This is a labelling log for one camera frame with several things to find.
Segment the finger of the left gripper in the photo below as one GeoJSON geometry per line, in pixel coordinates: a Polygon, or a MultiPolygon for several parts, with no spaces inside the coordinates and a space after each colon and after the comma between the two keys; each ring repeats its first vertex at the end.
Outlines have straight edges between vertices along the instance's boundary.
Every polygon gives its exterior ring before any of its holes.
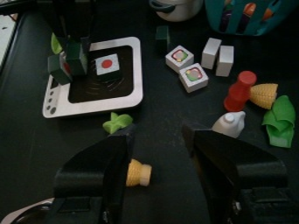
{"type": "Polygon", "coordinates": [[[52,32],[56,36],[56,39],[60,42],[60,45],[63,47],[66,47],[67,43],[68,43],[68,33],[67,33],[67,26],[66,26],[66,23],[64,23],[64,17],[56,17],[52,20],[51,28],[52,28],[52,32]]]}
{"type": "Polygon", "coordinates": [[[90,45],[91,45],[90,37],[83,37],[80,39],[80,43],[82,43],[83,52],[86,54],[88,54],[90,53],[90,45]]]}

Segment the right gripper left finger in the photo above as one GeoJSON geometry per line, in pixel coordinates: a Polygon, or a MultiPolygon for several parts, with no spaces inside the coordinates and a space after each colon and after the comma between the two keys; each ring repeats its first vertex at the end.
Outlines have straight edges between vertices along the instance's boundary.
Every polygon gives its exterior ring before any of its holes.
{"type": "Polygon", "coordinates": [[[111,134],[58,170],[46,224],[120,224],[135,129],[111,134]]]}

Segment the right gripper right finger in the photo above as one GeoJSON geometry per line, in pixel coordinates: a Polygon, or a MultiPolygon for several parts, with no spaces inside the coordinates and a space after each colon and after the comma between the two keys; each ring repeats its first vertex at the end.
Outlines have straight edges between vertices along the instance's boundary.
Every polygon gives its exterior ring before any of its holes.
{"type": "Polygon", "coordinates": [[[208,204],[210,224],[299,224],[283,161],[195,124],[182,126],[208,204]]]}

